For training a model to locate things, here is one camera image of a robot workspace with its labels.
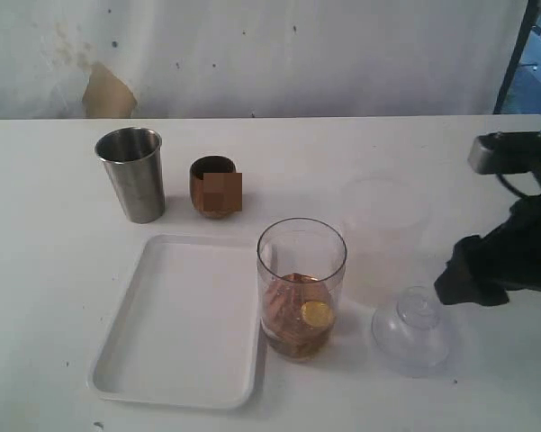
white tray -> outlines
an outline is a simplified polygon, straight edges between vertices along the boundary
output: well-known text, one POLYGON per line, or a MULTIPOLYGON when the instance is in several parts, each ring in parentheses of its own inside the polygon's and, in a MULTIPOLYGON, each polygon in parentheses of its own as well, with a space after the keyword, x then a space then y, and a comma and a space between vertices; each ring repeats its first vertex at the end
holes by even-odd
POLYGON ((244 403, 259 328, 256 245, 156 236, 88 375, 102 399, 207 409, 244 403))

stainless steel cup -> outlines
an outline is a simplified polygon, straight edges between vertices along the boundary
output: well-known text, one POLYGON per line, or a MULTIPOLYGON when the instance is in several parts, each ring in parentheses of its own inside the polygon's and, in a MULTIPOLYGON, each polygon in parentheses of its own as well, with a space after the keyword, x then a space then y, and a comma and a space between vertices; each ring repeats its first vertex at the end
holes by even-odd
POLYGON ((104 135, 95 153, 104 162, 126 217, 148 223, 166 208, 162 185, 162 139, 150 129, 125 128, 104 135))

